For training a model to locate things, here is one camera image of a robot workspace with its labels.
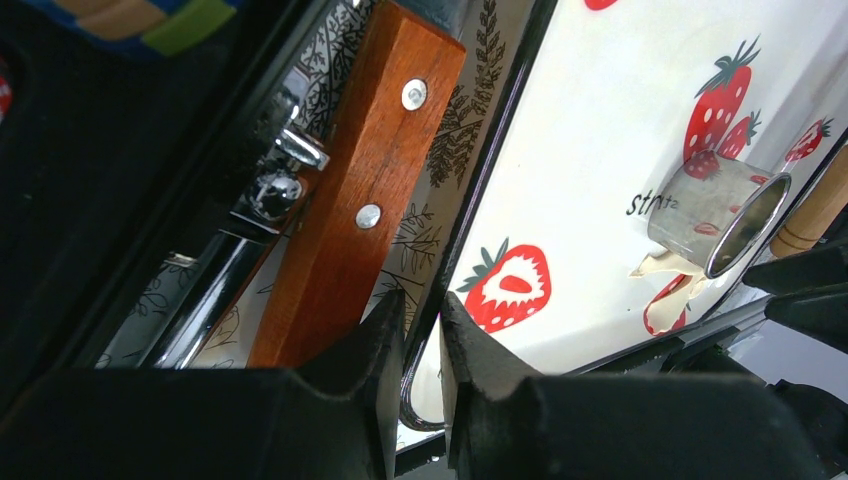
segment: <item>wooden handle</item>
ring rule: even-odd
[[[297,367],[347,335],[362,317],[465,61],[465,49],[393,2],[369,20],[328,140],[322,174],[292,235],[248,367]],[[426,100],[402,101],[420,79]],[[377,205],[362,229],[356,214]]]
[[[848,148],[843,148],[810,195],[771,242],[777,258],[806,252],[848,204]]]

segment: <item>knife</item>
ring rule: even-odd
[[[462,70],[468,3],[374,8],[248,367],[300,366],[359,323]]]

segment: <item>stainless steel cup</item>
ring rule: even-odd
[[[704,268],[730,270],[789,193],[788,173],[772,174],[704,151],[686,162],[652,203],[648,237]]]

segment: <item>light wooden handle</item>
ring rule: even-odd
[[[819,183],[771,242],[777,258],[813,248],[848,204],[848,148],[843,148]]]
[[[327,142],[330,163],[289,241],[248,367],[300,366],[359,323],[462,70],[459,42],[393,2],[369,22]],[[426,99],[408,110],[402,95],[414,79]],[[356,216],[366,205],[381,215],[363,229]]]

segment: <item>metal rivet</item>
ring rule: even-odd
[[[380,221],[380,215],[382,214],[383,212],[380,210],[380,207],[369,203],[360,208],[359,212],[356,213],[356,226],[363,230],[373,228]]]
[[[427,84],[419,78],[413,78],[403,86],[401,102],[409,111],[418,110],[427,100]]]

